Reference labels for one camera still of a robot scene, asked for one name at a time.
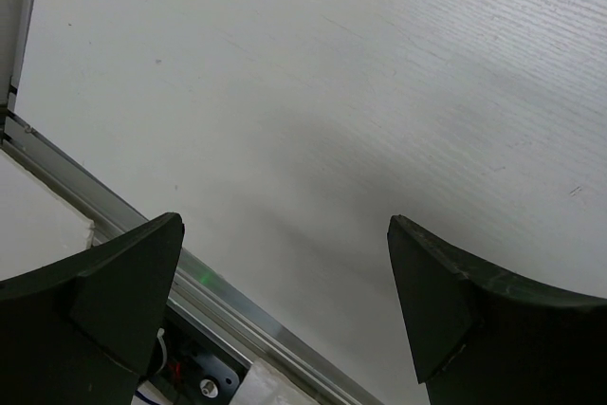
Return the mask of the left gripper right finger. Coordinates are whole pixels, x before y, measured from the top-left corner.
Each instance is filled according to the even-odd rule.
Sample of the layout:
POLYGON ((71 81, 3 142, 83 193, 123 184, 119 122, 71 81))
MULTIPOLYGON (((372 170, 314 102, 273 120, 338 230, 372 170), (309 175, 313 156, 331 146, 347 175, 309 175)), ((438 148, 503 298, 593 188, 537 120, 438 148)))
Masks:
POLYGON ((387 232, 417 381, 433 404, 602 404, 606 302, 457 248, 409 218, 387 232))

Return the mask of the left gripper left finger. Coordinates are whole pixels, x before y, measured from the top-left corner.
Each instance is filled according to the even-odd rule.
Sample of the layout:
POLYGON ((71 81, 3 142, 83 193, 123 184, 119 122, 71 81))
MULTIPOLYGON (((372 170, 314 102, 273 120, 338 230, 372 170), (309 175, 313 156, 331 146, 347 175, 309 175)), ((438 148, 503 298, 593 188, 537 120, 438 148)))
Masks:
POLYGON ((1 284, 4 404, 129 404, 145 376, 184 238, 167 212, 1 284))

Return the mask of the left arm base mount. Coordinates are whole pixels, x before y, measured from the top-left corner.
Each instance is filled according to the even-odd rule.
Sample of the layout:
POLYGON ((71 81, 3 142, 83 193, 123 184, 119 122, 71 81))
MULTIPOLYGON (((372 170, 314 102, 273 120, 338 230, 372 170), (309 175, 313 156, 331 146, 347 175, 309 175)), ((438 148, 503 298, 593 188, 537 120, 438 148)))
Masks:
POLYGON ((229 404, 251 364, 207 323, 168 306, 135 396, 146 404, 158 404, 143 391, 147 386, 170 404, 229 404))

